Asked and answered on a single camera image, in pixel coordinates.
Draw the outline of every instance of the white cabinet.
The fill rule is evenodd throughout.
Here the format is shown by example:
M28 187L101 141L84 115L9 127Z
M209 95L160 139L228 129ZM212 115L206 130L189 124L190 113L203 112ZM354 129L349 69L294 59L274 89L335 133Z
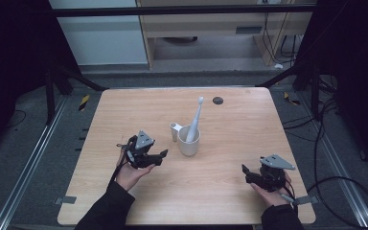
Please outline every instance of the white cabinet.
M314 3L316 0L271 0L270 4ZM257 5L262 0L136 0L139 7L161 6L214 6ZM266 65L272 64L271 51L265 47L272 44L273 53L279 48L284 35L303 35L311 18L311 12L266 13L212 13L180 15L144 15L141 23L152 64L157 37L253 35Z
M50 0L53 9L136 7L134 0ZM139 17L63 17L58 19L81 67L148 65Z

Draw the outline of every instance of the toothbrush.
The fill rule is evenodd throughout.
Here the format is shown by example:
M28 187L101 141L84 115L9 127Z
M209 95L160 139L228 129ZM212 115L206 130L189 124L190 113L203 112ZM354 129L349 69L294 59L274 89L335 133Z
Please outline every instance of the toothbrush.
M196 111L193 122L191 123L190 130L188 130L186 142L194 141L194 137L196 136L196 129L198 128L199 113L201 112L201 106L203 101L204 97L198 98L198 110Z

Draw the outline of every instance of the black cable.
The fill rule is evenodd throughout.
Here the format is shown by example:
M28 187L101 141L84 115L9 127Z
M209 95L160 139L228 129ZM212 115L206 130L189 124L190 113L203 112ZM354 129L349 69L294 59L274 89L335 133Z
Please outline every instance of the black cable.
M331 78L331 83L327 82L326 80L323 80L321 77L319 78L319 86L320 90L328 95L333 95L336 93L337 89L334 86L333 79Z
M330 22L330 24L327 25L327 27L322 31L322 33L316 37L316 39L314 40L314 42L311 44L310 47L308 47L304 53L299 55L299 58L304 58L305 55L310 51L310 49L312 49L312 47L314 47L316 45L316 43L318 41L320 41L320 39L322 38L322 36L330 29L330 27L332 26L332 24L336 21L336 19L342 14L343 10L345 10L346 5L348 5L349 0L346 0L344 5L341 7L341 9L339 10L339 12L336 14L336 16L333 18L333 20Z
M314 120L314 118L311 118L311 119L307 120L306 122L304 122L304 123L302 123L302 124L299 124L299 125L296 125L296 126L287 126L287 127L284 127L284 130L286 130L286 129L298 128L298 127L303 127L303 126L305 126L305 125L309 124L309 123L310 123L311 121L313 121L313 120Z
M361 185L360 183L358 183L357 181L354 181L353 179L351 178L347 178L347 177L343 177L343 176L331 176L331 177L328 177L328 178L325 178L325 179L322 179L320 181L318 181L318 174L317 174L317 149L318 149L318 143L319 143L319 139L320 139L320 133L321 133L321 130L324 129L324 132L325 132L325 128L324 128L324 121L323 121L323 117L324 117L324 113L325 111L327 111L327 107L329 105L331 105L330 102L332 102L334 99L331 99L329 101L327 101L326 103L324 103L324 106L322 107L321 109L321 112L320 112L320 127L319 127L319 130L318 130L318 134L317 134L317 137L316 137L316 140L315 140L315 145L314 145L314 157L313 157L313 160L314 160L314 165L313 165L313 169L314 169L314 184L308 189L308 192L310 190L312 190L313 188L316 188L316 192L318 193L318 196L319 198L321 199L322 203L324 204L324 206L336 217L338 218L339 220L341 220L342 222L346 223L347 225L351 226L351 227L355 227L355 228L358 228L358 229L368 229L368 227L362 227L360 225L357 225L355 223L352 223L352 222L349 222L348 220L346 220L345 218L341 217L340 215L338 215L334 210L332 210L332 208L326 203L324 197L322 196L321 194L321 191L319 189L319 184L325 182L325 181L329 181L329 180L333 180L333 179L344 179L344 180L349 180L355 184L357 184L361 189L362 191L365 192L365 194L368 195L368 190L363 186Z
M289 62L289 67L292 67L292 62L295 62L295 38L297 37L297 35L294 36L294 40L292 42L292 49L291 49L291 57L290 57L290 62Z
M283 189L286 190L286 192L288 193L288 196L292 199L292 200L295 200L295 192L294 192L294 188L292 187L291 183L289 183L287 180L286 182L288 183L289 187L291 188L291 190L285 185L283 186ZM292 204L291 203L291 206L292 206L292 209L294 210L294 213L298 216L298 205L295 205L295 204Z
M315 140L307 139L307 138L305 138L305 137L299 136L299 135L294 134L294 133L292 133L292 132L286 132L286 134L292 135L292 136L294 136L294 137L300 138L300 139L305 140L305 141L315 142Z
M285 46L286 40L287 36L285 35L285 37L283 38L282 46L280 47L280 54L285 58L290 58L290 56L285 55L285 53L283 52L283 47Z
M292 122L300 121L300 120L303 120L305 118L311 118L311 117L312 117L311 115L308 115L308 116L305 116L305 117L296 118L296 119L293 119L293 120L290 120L290 121L287 121L287 122L283 122L282 124L285 125L287 123L292 123Z
M110 180L109 180L109 183L108 183L108 188L113 183L113 181L115 180L118 173L121 171L121 168L123 167L123 165L127 163L127 161L125 163L124 163L124 161L127 158L128 145L118 144L116 146L121 147L121 149L124 150L124 153L122 155L121 161L119 162L119 165L116 167L115 171L113 172L112 176L110 177Z
M283 64L283 63L288 63L288 62L291 62L293 60L280 60L280 59L277 59L276 58L276 54L274 54L274 49L273 49L273 45L271 43L271 39L270 39L270 35L268 34L268 30L267 30L267 21L268 21L268 12L266 12L264 14L264 30L263 30L263 44L265 46L265 48L267 49L269 55L270 55L270 58L273 62L277 63L277 64ZM271 47L271 51L268 49L267 47L267 44L265 43L265 36L267 37L268 39L268 43L270 44L270 47Z
M21 124L23 121L25 121L25 119L26 119L26 112L25 112L25 111L23 111L23 110L19 110L19 109L16 109L16 110L15 110L15 112L23 113L23 118L22 118L19 122L15 123L15 124L13 124L13 125L7 126L6 128L16 127L17 125L19 125L19 124Z

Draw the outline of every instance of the wooden table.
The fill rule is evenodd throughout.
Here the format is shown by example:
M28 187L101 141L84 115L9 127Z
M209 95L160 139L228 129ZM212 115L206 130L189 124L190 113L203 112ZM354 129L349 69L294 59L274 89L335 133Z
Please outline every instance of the wooden table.
M204 97L199 118L199 151L187 157L173 142L169 124L189 125L197 100ZM214 104L215 97L223 104ZM103 195L120 149L139 130L155 139L149 154L168 149L160 167L130 191L136 197L126 224L258 224L265 207L245 183L242 164L252 172L260 156L277 153L295 165L269 91L265 88L114 89L103 92L73 174L58 222L75 225ZM306 189L298 171L288 171L297 196ZM299 208L303 223L312 223L310 204Z

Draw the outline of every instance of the finger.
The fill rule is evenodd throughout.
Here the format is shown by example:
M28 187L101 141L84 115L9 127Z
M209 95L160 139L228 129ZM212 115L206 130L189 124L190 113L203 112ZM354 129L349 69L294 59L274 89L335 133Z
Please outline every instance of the finger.
M259 185L255 183L251 183L250 186L253 188L253 190L256 191L256 193L260 195L263 195L264 193L266 193L266 190L262 189Z
M151 164L151 165L149 165L149 166L145 167L144 169L142 169L142 171L143 171L145 174L148 174L148 173L150 173L150 171L151 171L154 167L156 167L156 165Z

